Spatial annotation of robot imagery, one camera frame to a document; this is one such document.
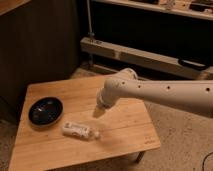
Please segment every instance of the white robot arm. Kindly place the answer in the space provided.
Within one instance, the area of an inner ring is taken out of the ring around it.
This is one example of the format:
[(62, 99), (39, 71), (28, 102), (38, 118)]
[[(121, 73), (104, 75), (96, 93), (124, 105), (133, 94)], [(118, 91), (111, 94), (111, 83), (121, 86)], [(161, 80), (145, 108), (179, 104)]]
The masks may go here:
[(213, 116), (213, 81), (140, 81), (126, 68), (106, 79), (97, 106), (109, 109), (119, 98), (138, 98), (185, 111)]

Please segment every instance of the cable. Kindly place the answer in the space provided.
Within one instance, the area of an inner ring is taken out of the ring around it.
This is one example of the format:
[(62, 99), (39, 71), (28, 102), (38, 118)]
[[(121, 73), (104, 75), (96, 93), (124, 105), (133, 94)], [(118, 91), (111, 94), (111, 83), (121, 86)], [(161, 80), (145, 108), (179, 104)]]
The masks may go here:
[(207, 155), (204, 157), (203, 162), (202, 162), (202, 171), (205, 170), (205, 161), (206, 161), (206, 159), (207, 159), (210, 155), (212, 155), (212, 154), (213, 154), (213, 152), (207, 154)]

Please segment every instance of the table leg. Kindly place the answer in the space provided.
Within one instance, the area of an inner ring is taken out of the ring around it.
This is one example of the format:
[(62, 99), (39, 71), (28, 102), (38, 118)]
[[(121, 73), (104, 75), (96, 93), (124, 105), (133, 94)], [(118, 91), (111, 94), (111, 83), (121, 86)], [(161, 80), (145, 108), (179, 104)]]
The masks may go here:
[(136, 162), (136, 163), (140, 163), (140, 161), (141, 161), (141, 159), (143, 158), (144, 154), (145, 154), (145, 151), (139, 152), (139, 154), (138, 154), (138, 156), (137, 156), (135, 162)]

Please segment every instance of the wooden table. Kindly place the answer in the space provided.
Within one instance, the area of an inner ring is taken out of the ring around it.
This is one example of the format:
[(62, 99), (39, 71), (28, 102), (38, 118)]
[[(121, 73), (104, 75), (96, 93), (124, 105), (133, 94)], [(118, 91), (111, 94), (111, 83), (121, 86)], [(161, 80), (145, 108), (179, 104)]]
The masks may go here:
[[(10, 171), (39, 171), (141, 152), (160, 147), (143, 101), (121, 99), (101, 118), (93, 118), (96, 95), (104, 76), (32, 84), (28, 87)], [(63, 116), (43, 131), (30, 126), (28, 111), (37, 100), (54, 96), (63, 103)], [(100, 140), (82, 141), (64, 136), (65, 121), (90, 125)]]

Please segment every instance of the wall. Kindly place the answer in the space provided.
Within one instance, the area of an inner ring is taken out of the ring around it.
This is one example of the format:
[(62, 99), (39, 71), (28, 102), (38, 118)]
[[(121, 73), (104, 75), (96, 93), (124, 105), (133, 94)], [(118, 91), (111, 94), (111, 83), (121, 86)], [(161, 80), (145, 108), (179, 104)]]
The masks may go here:
[[(19, 118), (30, 83), (66, 79), (79, 63), (76, 1), (36, 0), (0, 16), (0, 96)], [(13, 120), (0, 99), (0, 117)]]

